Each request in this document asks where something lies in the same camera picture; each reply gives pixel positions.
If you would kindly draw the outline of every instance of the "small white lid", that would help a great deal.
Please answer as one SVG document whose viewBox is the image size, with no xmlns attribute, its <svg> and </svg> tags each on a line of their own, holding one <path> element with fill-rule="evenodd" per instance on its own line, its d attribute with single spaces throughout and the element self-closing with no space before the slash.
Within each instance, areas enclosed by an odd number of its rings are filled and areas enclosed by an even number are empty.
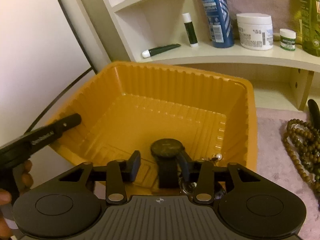
<svg viewBox="0 0 320 240">
<path fill-rule="evenodd" d="M 184 23 L 190 23 L 190 22 L 192 22 L 190 13 L 183 13 L 183 14 L 182 14 L 182 17 L 183 17 L 183 22 L 184 22 Z"/>
<path fill-rule="evenodd" d="M 280 29 L 280 36 L 286 37 L 289 39 L 295 39 L 296 38 L 296 32 L 288 29 Z"/>
<path fill-rule="evenodd" d="M 272 24 L 271 16 L 262 13 L 238 13 L 237 21 L 244 24 L 268 25 Z"/>
<path fill-rule="evenodd" d="M 142 57 L 144 57 L 144 58 L 150 57 L 149 50 L 145 50 L 144 52 L 142 52 Z"/>
</svg>

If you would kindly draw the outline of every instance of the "lip balm stick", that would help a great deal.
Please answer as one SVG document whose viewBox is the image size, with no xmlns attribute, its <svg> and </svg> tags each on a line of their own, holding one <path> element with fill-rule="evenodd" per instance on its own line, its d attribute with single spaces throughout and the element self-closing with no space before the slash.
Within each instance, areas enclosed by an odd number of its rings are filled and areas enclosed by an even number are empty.
<svg viewBox="0 0 320 240">
<path fill-rule="evenodd" d="M 190 13 L 184 13 L 182 14 L 184 26 L 186 27 L 186 31 L 188 34 L 189 42 L 191 47 L 197 47 L 198 46 L 198 40 L 195 33 L 195 29 L 193 27 L 193 23 L 191 21 Z"/>
<path fill-rule="evenodd" d="M 156 47 L 153 49 L 147 49 L 144 52 L 142 52 L 142 57 L 147 58 L 147 57 L 152 57 L 154 55 L 163 53 L 165 51 L 168 51 L 170 49 L 175 49 L 180 47 L 180 44 L 170 44 L 170 45 L 166 45 L 166 46 L 162 46 L 162 47 Z"/>
</svg>

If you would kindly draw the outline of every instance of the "yellow-green bottle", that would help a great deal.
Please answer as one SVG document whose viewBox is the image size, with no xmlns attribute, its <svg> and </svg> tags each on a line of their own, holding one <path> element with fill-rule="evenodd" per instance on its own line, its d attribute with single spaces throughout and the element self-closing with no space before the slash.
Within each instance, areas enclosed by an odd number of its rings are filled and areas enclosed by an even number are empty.
<svg viewBox="0 0 320 240">
<path fill-rule="evenodd" d="M 302 48 L 320 57 L 320 0 L 300 0 L 302 15 Z"/>
</svg>

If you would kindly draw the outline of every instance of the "gray ribbed plate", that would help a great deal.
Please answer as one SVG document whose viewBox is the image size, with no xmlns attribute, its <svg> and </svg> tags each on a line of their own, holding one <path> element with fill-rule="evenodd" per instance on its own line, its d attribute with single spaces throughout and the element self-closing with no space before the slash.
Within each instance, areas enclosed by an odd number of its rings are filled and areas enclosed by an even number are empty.
<svg viewBox="0 0 320 240">
<path fill-rule="evenodd" d="M 22 240 L 32 240 L 24 236 Z M 70 240 L 246 240 L 226 228 L 213 209 L 186 196 L 133 196 L 111 206 L 98 223 Z M 298 240 L 291 236 L 287 240 Z"/>
</svg>

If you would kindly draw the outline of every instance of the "orange plastic basket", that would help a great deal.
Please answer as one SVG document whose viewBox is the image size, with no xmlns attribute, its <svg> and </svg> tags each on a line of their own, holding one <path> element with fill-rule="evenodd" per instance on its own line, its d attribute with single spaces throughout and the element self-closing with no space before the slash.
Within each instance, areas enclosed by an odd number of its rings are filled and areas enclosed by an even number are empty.
<svg viewBox="0 0 320 240">
<path fill-rule="evenodd" d="M 209 71 L 161 64 L 114 62 L 87 82 L 53 119 L 79 113 L 82 123 L 51 147 L 74 165 L 106 165 L 141 152 L 134 187 L 157 190 L 151 144 L 183 143 L 189 156 L 223 155 L 251 170 L 257 161 L 257 117 L 249 81 Z"/>
</svg>

